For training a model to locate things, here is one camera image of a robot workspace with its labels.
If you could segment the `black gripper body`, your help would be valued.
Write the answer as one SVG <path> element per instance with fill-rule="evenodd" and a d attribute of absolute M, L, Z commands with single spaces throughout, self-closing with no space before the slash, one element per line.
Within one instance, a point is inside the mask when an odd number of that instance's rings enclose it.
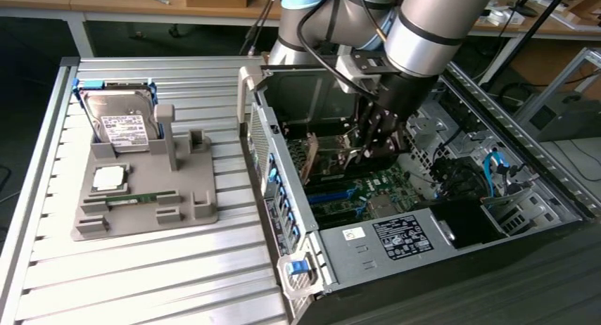
<path fill-rule="evenodd" d="M 377 109 L 385 117 L 408 120 L 420 109 L 438 76 L 416 77 L 405 72 L 385 74 L 378 83 Z"/>

